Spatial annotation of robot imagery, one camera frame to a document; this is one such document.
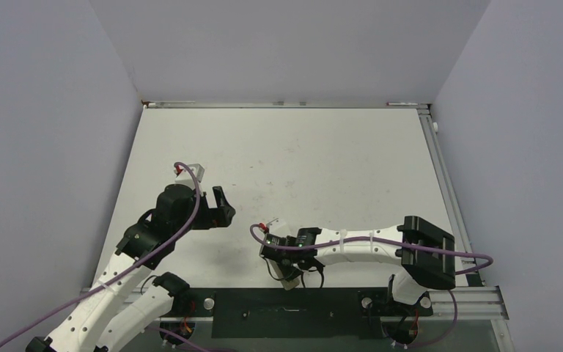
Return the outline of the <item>white grey remote control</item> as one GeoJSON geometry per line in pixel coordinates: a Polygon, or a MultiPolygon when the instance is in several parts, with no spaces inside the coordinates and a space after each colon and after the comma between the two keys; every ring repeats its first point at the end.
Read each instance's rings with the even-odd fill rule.
{"type": "Polygon", "coordinates": [[[280,282],[285,290],[297,288],[301,283],[301,270],[293,265],[284,265],[268,260],[271,276],[280,282]]]}

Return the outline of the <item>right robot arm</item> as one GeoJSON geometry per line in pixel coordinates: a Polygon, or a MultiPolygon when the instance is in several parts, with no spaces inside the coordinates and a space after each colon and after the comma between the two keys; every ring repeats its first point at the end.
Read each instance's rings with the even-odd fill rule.
{"type": "Polygon", "coordinates": [[[305,271],[322,273],[343,263],[377,263],[396,269],[386,276],[386,307],[402,314],[417,304],[428,290],[456,286],[455,239],[418,216],[406,216],[402,224],[373,230],[300,228],[275,219],[255,224],[252,237],[261,245],[260,257],[277,271],[276,280],[286,289],[296,286],[305,271]]]}

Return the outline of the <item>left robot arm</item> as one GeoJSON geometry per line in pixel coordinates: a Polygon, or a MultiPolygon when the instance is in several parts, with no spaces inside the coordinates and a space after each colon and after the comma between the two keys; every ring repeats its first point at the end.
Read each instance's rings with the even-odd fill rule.
{"type": "Polygon", "coordinates": [[[174,251],[190,230],[228,227],[236,214],[220,186],[210,207],[198,181],[170,184],[126,229],[115,253],[92,288],[74,302],[74,310],[46,337],[35,337],[27,351],[119,351],[154,319],[183,314],[189,285],[177,275],[161,274],[141,298],[121,310],[130,292],[174,251]]]}

